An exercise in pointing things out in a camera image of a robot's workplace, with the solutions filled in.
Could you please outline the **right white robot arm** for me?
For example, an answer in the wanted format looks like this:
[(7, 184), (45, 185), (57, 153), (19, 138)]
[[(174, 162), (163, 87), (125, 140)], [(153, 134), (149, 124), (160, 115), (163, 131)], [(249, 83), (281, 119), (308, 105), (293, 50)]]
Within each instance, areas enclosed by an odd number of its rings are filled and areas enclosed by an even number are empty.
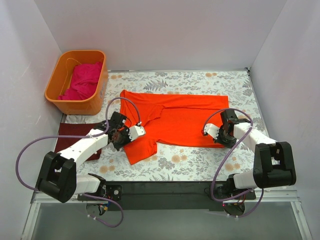
[(209, 135), (215, 143), (234, 150), (238, 144), (245, 144), (254, 154), (253, 169), (231, 174), (221, 184), (211, 188), (212, 196), (226, 196), (237, 199), (255, 188), (265, 189), (292, 186), (297, 181), (291, 145), (286, 141), (276, 141), (253, 127), (252, 120), (238, 118), (232, 108), (221, 111), (220, 127), (207, 123), (204, 135)]

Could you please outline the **orange t shirt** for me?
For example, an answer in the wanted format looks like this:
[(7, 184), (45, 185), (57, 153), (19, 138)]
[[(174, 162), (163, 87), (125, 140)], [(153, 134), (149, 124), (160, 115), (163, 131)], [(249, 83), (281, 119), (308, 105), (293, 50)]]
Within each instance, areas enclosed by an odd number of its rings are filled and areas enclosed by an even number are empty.
[(123, 90), (120, 113), (132, 124), (138, 122), (146, 134), (124, 147), (131, 165), (151, 157), (157, 144), (197, 148), (222, 148), (203, 136), (202, 128), (210, 115), (229, 107), (226, 95), (154, 94)]

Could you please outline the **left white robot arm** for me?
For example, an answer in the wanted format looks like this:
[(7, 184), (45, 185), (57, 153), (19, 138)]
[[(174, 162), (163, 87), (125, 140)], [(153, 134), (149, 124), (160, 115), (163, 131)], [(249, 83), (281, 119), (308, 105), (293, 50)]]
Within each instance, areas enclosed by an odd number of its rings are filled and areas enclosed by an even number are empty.
[(114, 112), (108, 121), (100, 122), (70, 147), (57, 153), (48, 152), (43, 159), (36, 189), (65, 203), (73, 195), (89, 194), (95, 200), (106, 196), (107, 182), (93, 173), (78, 175), (77, 169), (98, 150), (113, 144), (119, 150), (130, 143), (127, 117)]

